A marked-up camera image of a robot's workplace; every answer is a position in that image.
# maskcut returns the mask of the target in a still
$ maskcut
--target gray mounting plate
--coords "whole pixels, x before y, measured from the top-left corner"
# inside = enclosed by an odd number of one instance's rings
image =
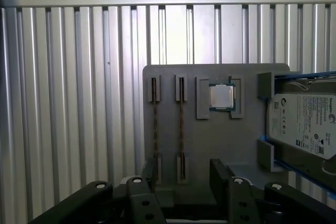
[[[156,187],[160,203],[214,204],[209,187],[209,160],[219,158],[239,177],[263,188],[271,181],[287,182],[284,172],[271,173],[257,163],[257,140],[266,134],[266,102],[257,97],[258,76],[264,72],[289,72],[286,64],[220,64],[146,66],[143,70],[145,157],[154,153],[151,78],[160,76],[157,102],[157,139],[161,154],[161,183]],[[187,76],[184,108],[184,150],[188,157],[188,182],[177,182],[180,106],[176,101],[175,76]],[[196,78],[209,83],[229,83],[229,76],[244,78],[244,112],[232,118],[230,112],[210,111],[208,119],[196,118]]]

